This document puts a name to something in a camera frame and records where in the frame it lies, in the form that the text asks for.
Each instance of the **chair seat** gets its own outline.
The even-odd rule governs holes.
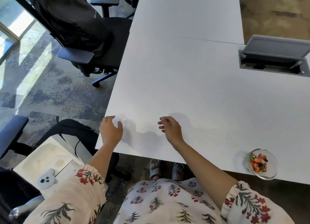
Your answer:
[[[93,58],[90,64],[105,65],[118,69],[126,47],[132,20],[122,17],[105,17],[104,23],[114,35],[111,47],[103,57]]]

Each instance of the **white desk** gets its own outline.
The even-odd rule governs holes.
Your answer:
[[[223,170],[249,173],[246,153],[264,148],[279,161],[277,179],[310,184],[310,78],[240,69],[238,49],[130,35],[106,111],[127,118],[115,152],[184,163],[158,129],[170,115],[185,141]]]
[[[139,0],[130,32],[244,44],[239,0]]]

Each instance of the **feet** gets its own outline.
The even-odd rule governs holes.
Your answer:
[[[172,169],[171,179],[174,181],[183,181],[184,178],[184,165],[181,163],[175,163]]]
[[[150,162],[150,180],[155,181],[161,178],[161,161],[159,159],[152,159]]]

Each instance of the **forearm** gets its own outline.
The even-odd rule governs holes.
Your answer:
[[[97,169],[104,180],[107,176],[107,171],[114,148],[114,145],[110,145],[109,143],[104,144],[87,163]]]
[[[211,199],[221,209],[231,187],[238,181],[216,167],[188,144],[184,143],[176,147],[176,150],[184,158]]]

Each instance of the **woman's right hand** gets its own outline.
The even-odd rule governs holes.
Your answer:
[[[177,150],[184,145],[182,130],[180,124],[171,116],[164,116],[159,118],[159,129],[166,134],[167,140]]]

